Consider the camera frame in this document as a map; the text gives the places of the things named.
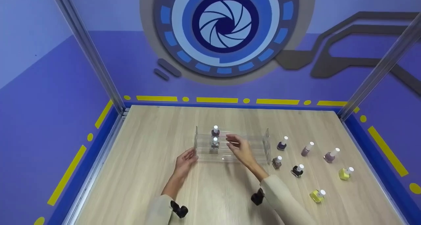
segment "wooden table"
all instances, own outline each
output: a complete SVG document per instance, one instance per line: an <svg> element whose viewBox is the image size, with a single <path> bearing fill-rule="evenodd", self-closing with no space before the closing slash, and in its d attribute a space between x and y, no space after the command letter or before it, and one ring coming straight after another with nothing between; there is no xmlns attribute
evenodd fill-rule
<svg viewBox="0 0 421 225"><path fill-rule="evenodd" d="M210 132L215 124L247 135L264 135L269 128L272 157L281 155L283 165L276 171L271 165L265 169L286 183L318 224L402 224L334 112L156 106L130 109L77 224L143 224L175 158L193 146L195 127ZM276 145L285 135L287 148L278 151ZM315 146L302 157L310 141ZM335 147L341 152L332 164L326 163L323 155ZM305 168L298 179L290 170L300 163ZM351 179L340 180L338 171L349 166L355 168ZM173 214L170 224L283 224L266 201L258 207L251 202L258 189L257 179L239 163L198 162L177 197L189 213L184 219ZM309 197L315 189L326 190L321 204Z"/></svg>

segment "black wrist strap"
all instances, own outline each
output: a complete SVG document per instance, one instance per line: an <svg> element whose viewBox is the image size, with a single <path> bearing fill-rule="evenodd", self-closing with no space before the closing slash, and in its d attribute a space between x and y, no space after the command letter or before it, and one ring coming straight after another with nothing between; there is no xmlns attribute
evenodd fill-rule
<svg viewBox="0 0 421 225"><path fill-rule="evenodd" d="M254 193L251 196L251 201L253 201L253 203L255 205L260 205L261 203L263 203L263 198L264 198L264 194L263 194L263 190L262 188L260 188L257 193Z"/></svg>
<svg viewBox="0 0 421 225"><path fill-rule="evenodd" d="M170 203L171 207L173 208L173 212L179 216L179 218L184 218L188 213L188 208L183 206L179 206L175 201L171 200Z"/></svg>

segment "clear acrylic organizer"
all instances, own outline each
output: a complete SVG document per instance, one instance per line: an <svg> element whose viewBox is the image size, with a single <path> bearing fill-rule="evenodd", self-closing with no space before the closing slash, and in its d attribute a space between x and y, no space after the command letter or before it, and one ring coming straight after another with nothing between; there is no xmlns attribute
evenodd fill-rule
<svg viewBox="0 0 421 225"><path fill-rule="evenodd" d="M218 147L212 147L213 136L211 129L207 134L199 134L196 126L194 135L194 148L199 156L199 162L223 162L238 163L238 159L227 146L226 135L233 134L230 131L219 131ZM241 135L249 141L251 150L257 162L261 165L270 164L272 157L270 156L269 129L266 129L265 135L245 136Z"/></svg>

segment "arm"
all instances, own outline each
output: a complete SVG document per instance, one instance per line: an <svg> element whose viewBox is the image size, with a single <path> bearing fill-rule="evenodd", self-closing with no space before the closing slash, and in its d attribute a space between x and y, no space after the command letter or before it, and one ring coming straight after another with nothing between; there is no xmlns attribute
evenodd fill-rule
<svg viewBox="0 0 421 225"><path fill-rule="evenodd" d="M256 162L250 145L238 135L227 135L227 146L260 182L266 200L285 225L315 225L308 212L293 198L277 176L269 174Z"/></svg>
<svg viewBox="0 0 421 225"><path fill-rule="evenodd" d="M197 161L196 152L193 148L188 149L177 157L173 175L168 180L161 196L155 198L146 215L146 225L167 225L170 221L173 209L171 201L175 201L183 183L194 162Z"/></svg>

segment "beige sleeve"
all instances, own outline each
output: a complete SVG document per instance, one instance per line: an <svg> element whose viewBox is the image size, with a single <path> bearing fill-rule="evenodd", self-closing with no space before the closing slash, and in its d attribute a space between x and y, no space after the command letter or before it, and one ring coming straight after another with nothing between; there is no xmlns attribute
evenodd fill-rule
<svg viewBox="0 0 421 225"><path fill-rule="evenodd" d="M285 225L316 225L309 213L292 196L276 175L262 180L260 187L266 200L274 208Z"/></svg>
<svg viewBox="0 0 421 225"><path fill-rule="evenodd" d="M161 195L153 200L146 215L145 225L168 225L173 212L171 200L173 199L168 195Z"/></svg>

